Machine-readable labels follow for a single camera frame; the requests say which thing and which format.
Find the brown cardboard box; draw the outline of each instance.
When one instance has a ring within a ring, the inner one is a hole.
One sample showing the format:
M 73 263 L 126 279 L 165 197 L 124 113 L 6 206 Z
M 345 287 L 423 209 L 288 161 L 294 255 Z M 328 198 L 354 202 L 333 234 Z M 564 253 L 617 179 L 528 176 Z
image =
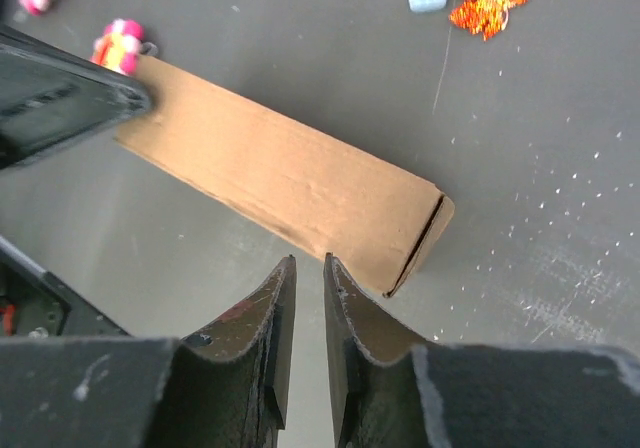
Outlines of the brown cardboard box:
M 153 58 L 156 109 L 118 141 L 307 253 L 393 295 L 453 216 L 432 183 Z

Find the gray floor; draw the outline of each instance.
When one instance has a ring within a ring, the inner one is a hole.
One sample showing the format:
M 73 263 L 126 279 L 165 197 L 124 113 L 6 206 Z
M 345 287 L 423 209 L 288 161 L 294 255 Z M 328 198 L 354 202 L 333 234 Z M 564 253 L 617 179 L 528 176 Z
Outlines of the gray floor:
M 532 0 L 488 43 L 451 30 L 448 11 L 412 15 L 406 0 L 60 0 L 41 19 L 9 18 L 84 57 L 109 21 L 135 18 L 166 61 L 437 183 L 456 217 L 383 302 L 423 335 L 640 353 L 640 4 Z M 320 262 L 112 138 L 0 177 L 0 231 L 138 335 L 198 328 L 292 252 L 281 446 L 329 446 Z

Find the red wire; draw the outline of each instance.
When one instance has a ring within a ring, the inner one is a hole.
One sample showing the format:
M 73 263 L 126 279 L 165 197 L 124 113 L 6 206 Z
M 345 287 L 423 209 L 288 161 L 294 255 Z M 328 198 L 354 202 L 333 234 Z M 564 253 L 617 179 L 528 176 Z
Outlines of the red wire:
M 4 314 L 2 317 L 2 328 L 7 336 L 13 335 L 13 315 L 16 313 L 16 307 L 14 305 L 8 305 L 6 308 L 0 308 L 0 314 Z

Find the white scuff mark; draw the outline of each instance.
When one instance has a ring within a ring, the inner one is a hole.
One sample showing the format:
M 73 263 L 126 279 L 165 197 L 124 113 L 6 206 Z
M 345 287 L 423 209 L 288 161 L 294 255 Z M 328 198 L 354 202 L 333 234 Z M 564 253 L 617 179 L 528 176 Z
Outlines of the white scuff mark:
M 24 10 L 17 10 L 13 14 L 13 21 L 15 21 L 16 23 L 24 23 L 25 21 L 27 21 L 27 18 L 27 12 Z
M 440 89 L 442 88 L 442 80 L 444 80 L 444 72 L 447 69 L 447 61 L 449 60 L 449 47 L 451 46 L 451 32 L 453 31 L 453 25 L 449 25 L 449 34 L 447 35 L 447 47 L 444 50 L 444 62 L 442 63 L 442 72 L 440 73 L 440 80 L 438 80 L 438 88 L 436 89 L 436 96 L 433 100 L 433 108 L 431 114 L 435 115 L 436 107 L 438 106 L 438 98 L 440 98 Z
M 538 341 L 542 335 L 544 335 L 547 331 L 549 331 L 551 329 L 552 326 L 553 325 L 547 325 L 540 333 L 538 333 L 535 336 L 535 338 L 533 340 L 531 340 L 531 343 L 535 343 L 536 341 Z
M 78 34 L 66 23 L 62 24 L 62 27 L 67 30 L 69 32 L 69 34 L 71 35 L 71 38 L 73 39 L 73 44 L 75 46 L 81 46 L 80 43 L 80 38 L 78 37 Z
M 102 355 L 96 361 L 91 363 L 91 365 L 89 365 L 89 368 L 87 368 L 87 371 L 85 371 L 84 373 L 84 378 L 82 379 L 80 384 L 73 390 L 73 397 L 76 400 L 84 401 L 87 399 L 87 396 L 89 396 L 89 382 L 91 381 L 91 376 L 93 375 L 93 371 L 96 369 L 98 365 L 100 365 L 101 363 L 104 363 L 109 358 L 111 358 L 111 355 L 109 354 Z

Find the concrete floor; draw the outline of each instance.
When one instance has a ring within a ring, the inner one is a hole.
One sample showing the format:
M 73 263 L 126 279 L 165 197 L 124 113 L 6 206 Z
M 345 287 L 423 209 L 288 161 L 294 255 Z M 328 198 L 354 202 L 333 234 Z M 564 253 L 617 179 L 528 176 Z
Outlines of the concrete floor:
M 161 58 L 440 186 L 457 205 L 392 300 L 441 342 L 640 353 L 640 4 L 532 0 L 494 40 L 406 0 L 59 0 L 11 25 L 79 56 L 115 17 Z M 321 263 L 98 135 L 0 176 L 0 232 L 125 329 L 182 336 L 298 260 L 282 447 L 326 447 Z

